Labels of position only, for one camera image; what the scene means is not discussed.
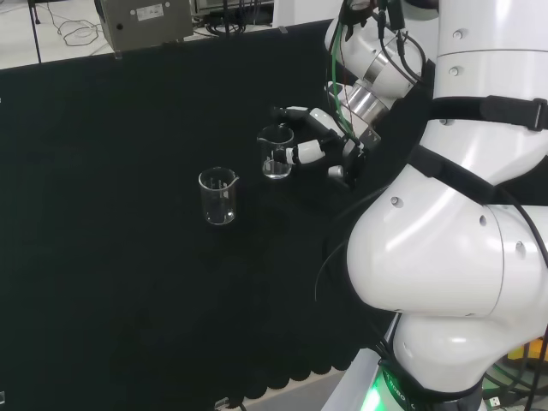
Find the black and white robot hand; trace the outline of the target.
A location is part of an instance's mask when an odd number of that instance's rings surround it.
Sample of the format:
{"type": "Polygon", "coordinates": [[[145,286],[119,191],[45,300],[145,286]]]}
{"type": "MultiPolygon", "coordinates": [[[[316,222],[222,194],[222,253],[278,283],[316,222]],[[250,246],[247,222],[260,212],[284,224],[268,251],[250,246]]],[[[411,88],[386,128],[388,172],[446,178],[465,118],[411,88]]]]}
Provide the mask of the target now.
{"type": "Polygon", "coordinates": [[[340,121],[321,109],[298,106],[274,107],[271,115],[279,125],[304,126],[314,132],[312,140],[290,148],[276,148],[274,160],[282,164],[301,166],[317,163],[329,152],[339,150],[342,162],[328,169],[328,177],[348,188],[354,187],[367,149],[363,142],[343,130],[340,121]]]}

